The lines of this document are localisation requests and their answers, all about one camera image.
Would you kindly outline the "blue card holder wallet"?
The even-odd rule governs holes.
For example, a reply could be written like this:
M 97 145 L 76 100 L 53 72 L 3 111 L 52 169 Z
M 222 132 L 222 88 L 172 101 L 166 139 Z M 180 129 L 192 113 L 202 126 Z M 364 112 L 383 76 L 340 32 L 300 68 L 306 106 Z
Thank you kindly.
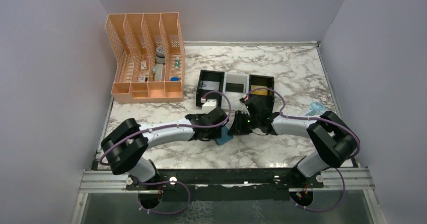
M 221 128 L 221 137 L 215 138 L 215 142 L 217 145 L 219 145 L 219 146 L 224 145 L 233 139 L 232 135 L 228 135 L 228 131 L 229 131 L 229 129 L 227 128 L 227 126 L 224 126 Z

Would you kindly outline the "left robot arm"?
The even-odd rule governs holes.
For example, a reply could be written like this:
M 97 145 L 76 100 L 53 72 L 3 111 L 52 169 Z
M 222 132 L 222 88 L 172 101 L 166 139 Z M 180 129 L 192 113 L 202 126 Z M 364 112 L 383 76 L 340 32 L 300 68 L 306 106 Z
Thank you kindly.
M 123 121 L 101 142 L 102 159 L 114 175 L 130 174 L 143 187 L 156 187 L 160 175 L 146 150 L 177 141 L 211 140 L 221 136 L 229 115 L 220 107 L 208 113 L 188 114 L 174 122 L 141 125 L 134 118 Z

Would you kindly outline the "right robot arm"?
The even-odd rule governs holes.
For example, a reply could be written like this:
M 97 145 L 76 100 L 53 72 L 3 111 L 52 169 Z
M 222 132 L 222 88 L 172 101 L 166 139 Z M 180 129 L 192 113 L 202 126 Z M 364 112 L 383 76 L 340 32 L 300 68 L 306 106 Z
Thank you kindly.
M 291 169 L 289 181 L 297 187 L 305 186 L 322 170 L 339 168 L 360 150 L 359 139 L 332 111 L 320 116 L 291 116 L 273 112 L 258 98 L 241 99 L 241 103 L 244 106 L 236 111 L 228 135 L 249 135 L 258 128 L 266 135 L 295 135 L 312 141 L 315 151 Z

